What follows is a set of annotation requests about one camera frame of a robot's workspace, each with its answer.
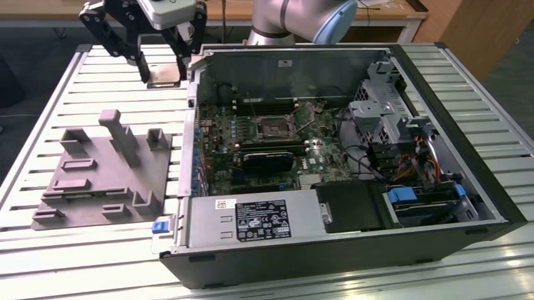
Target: wooden table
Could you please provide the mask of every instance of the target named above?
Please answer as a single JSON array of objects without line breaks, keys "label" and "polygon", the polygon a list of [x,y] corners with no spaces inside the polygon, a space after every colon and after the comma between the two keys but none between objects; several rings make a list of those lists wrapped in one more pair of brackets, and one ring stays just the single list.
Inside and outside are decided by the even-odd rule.
[{"label": "wooden table", "polygon": [[[0,27],[71,28],[83,26],[77,14],[87,0],[1,0]],[[222,25],[222,0],[210,0],[208,26]],[[358,9],[352,26],[400,27],[399,43],[408,43],[427,12],[416,12],[406,0],[374,6],[379,10]],[[252,0],[227,0],[227,26],[251,26]]]}]

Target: motherboard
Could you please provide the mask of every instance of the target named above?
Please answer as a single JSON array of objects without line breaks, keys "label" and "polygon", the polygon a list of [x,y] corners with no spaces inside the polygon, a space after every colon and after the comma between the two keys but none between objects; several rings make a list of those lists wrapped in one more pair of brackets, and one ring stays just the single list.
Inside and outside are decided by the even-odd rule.
[{"label": "motherboard", "polygon": [[339,111],[320,100],[202,105],[208,194],[291,191],[348,180],[335,136]]}]

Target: computer component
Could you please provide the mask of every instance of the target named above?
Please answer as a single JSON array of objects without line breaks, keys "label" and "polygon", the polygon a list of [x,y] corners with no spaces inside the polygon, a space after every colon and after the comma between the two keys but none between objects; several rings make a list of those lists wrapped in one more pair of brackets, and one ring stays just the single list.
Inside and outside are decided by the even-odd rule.
[{"label": "computer component", "polygon": [[526,223],[399,46],[203,51],[160,254],[187,288],[436,261]]}]

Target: sticker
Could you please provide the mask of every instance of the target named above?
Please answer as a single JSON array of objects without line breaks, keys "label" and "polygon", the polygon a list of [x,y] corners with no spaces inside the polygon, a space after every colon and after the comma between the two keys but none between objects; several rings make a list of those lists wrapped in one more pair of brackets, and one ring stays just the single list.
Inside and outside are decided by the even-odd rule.
[{"label": "sticker", "polygon": [[235,199],[215,200],[215,209],[235,208]]},{"label": "sticker", "polygon": [[278,67],[283,68],[283,67],[291,67],[292,66],[292,61],[278,61]]},{"label": "sticker", "polygon": [[236,239],[240,242],[291,238],[286,200],[235,203]]}]

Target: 3d printed holder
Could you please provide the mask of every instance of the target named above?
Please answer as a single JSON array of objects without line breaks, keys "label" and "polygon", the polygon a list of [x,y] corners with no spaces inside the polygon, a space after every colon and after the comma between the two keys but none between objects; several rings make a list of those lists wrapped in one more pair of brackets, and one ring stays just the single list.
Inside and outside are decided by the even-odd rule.
[{"label": "3d printed holder", "polygon": [[104,110],[99,124],[111,137],[67,129],[61,155],[33,230],[153,221],[164,207],[171,135],[149,129],[135,136],[120,112]]}]

